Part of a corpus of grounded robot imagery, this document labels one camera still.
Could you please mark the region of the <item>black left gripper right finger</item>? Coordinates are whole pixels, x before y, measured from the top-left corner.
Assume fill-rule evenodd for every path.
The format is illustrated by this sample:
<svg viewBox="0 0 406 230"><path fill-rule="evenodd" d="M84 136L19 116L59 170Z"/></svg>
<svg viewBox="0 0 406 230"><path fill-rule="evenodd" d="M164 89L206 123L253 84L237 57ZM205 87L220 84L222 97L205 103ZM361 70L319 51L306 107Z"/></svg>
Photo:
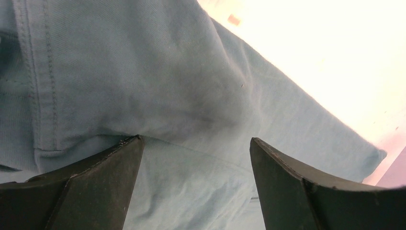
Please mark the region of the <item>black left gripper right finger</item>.
<svg viewBox="0 0 406 230"><path fill-rule="evenodd" d="M250 157L268 230L403 230L406 189L342 179L278 151L259 138Z"/></svg>

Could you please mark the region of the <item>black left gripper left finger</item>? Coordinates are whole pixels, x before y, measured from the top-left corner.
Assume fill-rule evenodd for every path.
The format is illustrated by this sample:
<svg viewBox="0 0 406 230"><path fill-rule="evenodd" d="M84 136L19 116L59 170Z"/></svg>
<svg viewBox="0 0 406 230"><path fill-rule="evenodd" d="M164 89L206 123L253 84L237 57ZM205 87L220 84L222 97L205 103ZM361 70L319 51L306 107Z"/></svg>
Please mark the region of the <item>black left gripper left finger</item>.
<svg viewBox="0 0 406 230"><path fill-rule="evenodd" d="M23 183L0 186L3 230L121 230L144 142L130 137Z"/></svg>

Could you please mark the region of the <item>teal blue t-shirt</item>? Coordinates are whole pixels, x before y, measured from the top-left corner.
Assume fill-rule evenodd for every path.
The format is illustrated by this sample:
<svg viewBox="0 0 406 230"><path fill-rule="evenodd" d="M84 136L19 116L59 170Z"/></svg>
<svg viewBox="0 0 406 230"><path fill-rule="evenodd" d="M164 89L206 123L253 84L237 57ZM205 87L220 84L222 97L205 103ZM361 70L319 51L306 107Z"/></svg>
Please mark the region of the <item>teal blue t-shirt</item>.
<svg viewBox="0 0 406 230"><path fill-rule="evenodd" d="M1 1L1 182L135 135L126 230L264 229L253 137L356 182L386 156L195 0Z"/></svg>

